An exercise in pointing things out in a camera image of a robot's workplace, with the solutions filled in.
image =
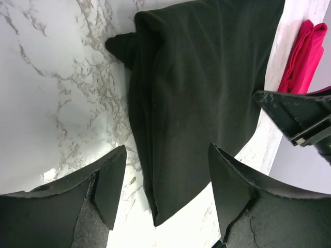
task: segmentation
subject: black garment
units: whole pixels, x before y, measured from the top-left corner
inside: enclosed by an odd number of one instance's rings
[[[0,195],[1,248],[103,248],[117,214],[126,149],[33,189]]]
[[[139,12],[106,41],[132,69],[129,118],[154,224],[210,182],[208,145],[236,155],[252,137],[284,0],[200,0]]]
[[[213,144],[209,169],[227,248],[331,247],[331,195],[277,181]]]

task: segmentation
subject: pink fabric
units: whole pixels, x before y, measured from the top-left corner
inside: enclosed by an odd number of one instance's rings
[[[326,32],[325,23],[314,26],[307,20],[302,24],[280,82],[279,92],[307,93],[323,55],[322,43]]]

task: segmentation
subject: red towel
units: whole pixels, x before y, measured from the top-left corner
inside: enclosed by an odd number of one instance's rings
[[[325,23],[314,26],[307,20],[302,24],[280,82],[279,92],[307,93],[324,51],[322,43],[326,32]]]

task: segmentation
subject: marble surface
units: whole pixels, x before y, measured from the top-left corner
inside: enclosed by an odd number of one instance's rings
[[[130,73],[104,48],[134,30],[137,11],[179,0],[0,0],[0,193],[31,190],[90,164],[118,145],[128,159],[108,247],[211,247],[219,239],[209,184],[155,228],[127,116]],[[277,90],[305,19],[323,20],[329,0],[287,0],[265,88]],[[261,113],[236,156],[268,174],[281,133]]]

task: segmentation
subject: fabric fold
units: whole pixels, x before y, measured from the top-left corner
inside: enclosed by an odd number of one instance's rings
[[[297,35],[278,91],[292,94],[308,92],[312,78],[323,55],[322,43],[327,25],[316,26],[306,20]]]
[[[210,182],[209,143],[235,156],[254,134],[260,108],[251,96],[264,88],[283,7],[198,0],[136,14],[129,120],[155,226]],[[115,41],[107,49],[130,64]]]
[[[136,59],[137,45],[136,33],[117,35],[106,41],[106,49],[131,70]]]

